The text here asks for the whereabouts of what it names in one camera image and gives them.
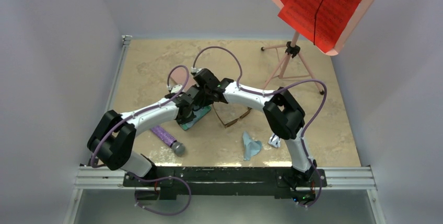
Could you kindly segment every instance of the music stand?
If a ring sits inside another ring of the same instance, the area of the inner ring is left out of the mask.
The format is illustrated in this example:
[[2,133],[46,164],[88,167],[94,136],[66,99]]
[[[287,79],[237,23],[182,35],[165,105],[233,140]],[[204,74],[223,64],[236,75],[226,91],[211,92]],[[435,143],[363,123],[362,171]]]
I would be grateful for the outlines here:
[[[272,0],[280,9],[283,8],[284,4],[281,0]],[[360,2],[360,5],[355,10],[354,14],[350,18],[348,24],[346,25],[345,29],[343,30],[342,34],[340,35],[339,39],[337,40],[335,46],[333,49],[329,50],[328,52],[323,53],[329,56],[337,55],[344,47],[344,44],[346,40],[351,35],[354,28],[358,25],[360,20],[362,19],[363,15],[366,13],[368,8],[371,6],[371,4],[374,2],[374,0],[362,0]],[[261,47],[262,51],[265,51],[267,49],[277,49],[277,48],[287,48],[285,51],[285,56],[279,61],[278,65],[275,67],[269,78],[266,80],[263,89],[266,88],[266,86],[269,84],[271,79],[278,77],[279,79],[290,79],[290,78],[303,78],[303,77],[311,77],[312,79],[315,79],[315,75],[312,72],[312,70],[309,68],[308,64],[306,63],[306,60],[303,56],[303,54],[300,52],[300,48],[297,47],[296,43],[298,40],[298,37],[300,36],[300,33],[295,31],[294,36],[291,41],[288,41],[286,44],[282,45],[273,45],[273,46],[264,46]],[[300,58],[301,62],[305,66],[306,70],[308,71],[308,75],[302,75],[302,76],[291,76],[291,77],[284,77],[287,65],[289,63],[290,58],[294,58],[296,55]],[[280,69],[279,75],[275,76],[277,71]],[[323,88],[318,84],[315,83],[317,86],[319,92],[321,95],[324,94]]]

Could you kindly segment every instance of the purple microphone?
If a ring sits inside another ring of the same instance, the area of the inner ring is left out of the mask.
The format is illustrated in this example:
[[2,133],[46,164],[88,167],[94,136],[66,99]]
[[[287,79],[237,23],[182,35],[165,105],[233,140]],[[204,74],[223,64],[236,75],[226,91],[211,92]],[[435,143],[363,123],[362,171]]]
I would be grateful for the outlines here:
[[168,145],[177,156],[182,156],[184,154],[185,147],[183,143],[178,142],[172,135],[166,132],[163,127],[154,126],[151,128],[151,132],[157,135],[163,143]]

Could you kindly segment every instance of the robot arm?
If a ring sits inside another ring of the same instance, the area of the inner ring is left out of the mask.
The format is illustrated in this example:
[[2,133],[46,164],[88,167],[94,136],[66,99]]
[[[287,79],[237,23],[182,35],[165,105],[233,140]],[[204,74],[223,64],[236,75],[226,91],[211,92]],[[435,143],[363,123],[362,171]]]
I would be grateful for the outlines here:
[[[176,120],[177,123],[184,124],[193,120],[195,106],[205,107],[214,102],[239,103],[263,112],[271,130],[285,140],[293,168],[301,173],[312,173],[311,162],[306,157],[300,139],[300,133],[305,124],[305,112],[289,91],[272,96],[255,95],[240,90],[231,79],[225,78],[219,81],[208,69],[202,69],[194,74],[194,79],[197,82],[196,85],[166,105],[142,113],[123,123],[116,129],[118,134],[115,137],[111,135],[103,143],[98,152],[98,158],[111,170],[123,169],[144,177],[155,165],[147,157],[132,151],[135,137],[167,121]],[[243,87],[263,94],[273,92]],[[172,94],[169,94],[154,104],[164,103],[171,96]],[[93,152],[100,140],[117,122],[129,115],[134,115],[135,112],[117,114],[111,110],[105,113],[88,142],[88,149]]]

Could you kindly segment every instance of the music stand leg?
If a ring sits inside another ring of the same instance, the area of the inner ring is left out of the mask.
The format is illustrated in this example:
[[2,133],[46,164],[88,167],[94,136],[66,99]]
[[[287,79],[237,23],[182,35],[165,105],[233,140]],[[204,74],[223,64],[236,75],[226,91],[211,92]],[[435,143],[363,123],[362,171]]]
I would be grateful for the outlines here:
[[269,78],[266,80],[266,82],[264,83],[263,89],[266,88],[266,86],[269,84],[269,82],[271,82],[271,79],[275,78],[276,76],[274,76],[278,69],[280,68],[280,66],[283,64],[283,62],[285,61],[289,61],[289,54],[285,54],[285,56],[280,60],[280,62],[278,63],[278,65],[275,67],[275,69],[272,71],[271,75],[269,76]]
[[262,51],[264,50],[268,50],[268,49],[277,49],[277,48],[285,48],[286,44],[281,44],[281,45],[271,45],[271,46],[262,46],[262,48],[260,48]]
[[[298,40],[299,36],[300,36],[300,33],[295,31],[294,36],[292,37],[292,40],[291,40],[291,43],[290,43],[290,46],[292,48],[296,46],[297,40]],[[285,75],[286,68],[288,67],[289,60],[290,60],[290,54],[287,53],[286,54],[286,60],[285,60],[285,62],[282,65],[282,70],[280,71],[280,74],[278,75],[279,79],[283,79],[283,76]]]
[[[308,63],[306,63],[305,58],[303,57],[303,54],[301,52],[298,53],[298,57],[300,58],[301,62],[303,63],[303,66],[305,66],[306,70],[309,73],[309,76],[311,76],[311,78],[315,79],[315,75],[312,72],[311,68],[309,68]],[[324,91],[323,88],[320,86],[320,84],[318,84],[317,82],[315,82],[315,85],[317,86],[317,89],[319,90],[320,94],[323,95]]]

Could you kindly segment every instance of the light blue cloth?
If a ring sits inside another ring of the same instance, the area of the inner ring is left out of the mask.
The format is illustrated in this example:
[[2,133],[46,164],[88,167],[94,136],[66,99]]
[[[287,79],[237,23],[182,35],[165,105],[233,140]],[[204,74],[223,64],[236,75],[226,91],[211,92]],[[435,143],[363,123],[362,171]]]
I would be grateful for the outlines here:
[[262,149],[262,143],[257,140],[252,140],[248,133],[243,132],[243,144],[244,144],[244,160],[251,160],[251,157],[258,154]]

